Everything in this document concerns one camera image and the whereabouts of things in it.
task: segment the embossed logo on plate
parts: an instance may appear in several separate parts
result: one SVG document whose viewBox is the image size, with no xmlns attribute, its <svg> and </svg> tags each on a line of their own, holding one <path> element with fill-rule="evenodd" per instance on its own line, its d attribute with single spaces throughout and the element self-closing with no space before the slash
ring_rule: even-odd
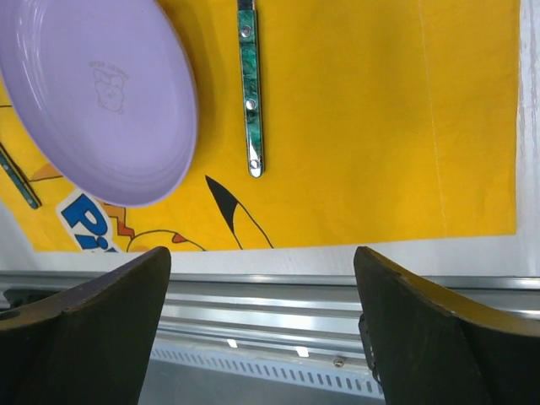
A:
<svg viewBox="0 0 540 405">
<path fill-rule="evenodd" d="M 129 75 L 112 63 L 93 61 L 89 65 L 94 69 L 98 105 L 108 111 L 123 114 L 124 85 Z"/>
</svg>

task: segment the utensil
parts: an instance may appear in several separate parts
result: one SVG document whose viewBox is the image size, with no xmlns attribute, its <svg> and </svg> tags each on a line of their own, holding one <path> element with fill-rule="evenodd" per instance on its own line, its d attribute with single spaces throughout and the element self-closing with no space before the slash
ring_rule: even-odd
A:
<svg viewBox="0 0 540 405">
<path fill-rule="evenodd" d="M 9 156 L 8 151 L 0 143 L 0 166 L 8 174 L 11 181 L 22 194 L 24 200 L 31 208 L 37 209 L 41 207 L 41 201 L 35 194 L 34 189 L 30 186 L 28 180 L 24 176 L 22 170 L 15 164 L 14 160 Z"/>
<path fill-rule="evenodd" d="M 246 122 L 247 168 L 253 177 L 261 177 L 264 172 L 257 37 L 255 0 L 238 0 L 238 38 Z"/>
</svg>

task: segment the yellow placemat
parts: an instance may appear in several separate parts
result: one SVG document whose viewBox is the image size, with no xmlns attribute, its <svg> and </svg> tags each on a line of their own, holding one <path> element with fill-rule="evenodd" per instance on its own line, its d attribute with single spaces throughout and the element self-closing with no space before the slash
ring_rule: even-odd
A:
<svg viewBox="0 0 540 405">
<path fill-rule="evenodd" d="M 258 180 L 246 169 L 235 1 L 161 3 L 197 81 L 187 178 L 152 207 L 108 206 L 58 177 L 0 108 L 0 141 L 43 207 L 31 210 L 3 172 L 0 195 L 36 250 L 515 232 L 517 0 L 257 0 L 267 157 Z"/>
</svg>

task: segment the white table surface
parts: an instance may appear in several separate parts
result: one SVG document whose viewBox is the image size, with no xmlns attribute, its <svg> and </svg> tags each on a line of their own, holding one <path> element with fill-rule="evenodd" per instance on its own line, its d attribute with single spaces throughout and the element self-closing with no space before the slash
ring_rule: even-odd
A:
<svg viewBox="0 0 540 405">
<path fill-rule="evenodd" d="M 415 240 L 371 245 L 422 275 L 540 276 L 540 159 L 537 116 L 540 2 L 521 2 L 521 75 L 517 112 L 518 231 L 512 236 Z M 173 273 L 353 275 L 355 246 L 173 253 Z M 136 255 L 36 253 L 0 203 L 0 270 L 104 272 Z"/>
</svg>

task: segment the purple plate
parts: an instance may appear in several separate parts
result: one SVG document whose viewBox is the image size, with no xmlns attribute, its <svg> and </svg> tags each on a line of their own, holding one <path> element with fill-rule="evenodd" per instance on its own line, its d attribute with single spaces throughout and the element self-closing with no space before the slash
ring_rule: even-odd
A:
<svg viewBox="0 0 540 405">
<path fill-rule="evenodd" d="M 154 0 L 1 0 L 0 70 L 34 142 L 89 194 L 140 207 L 186 175 L 196 90 Z"/>
</svg>

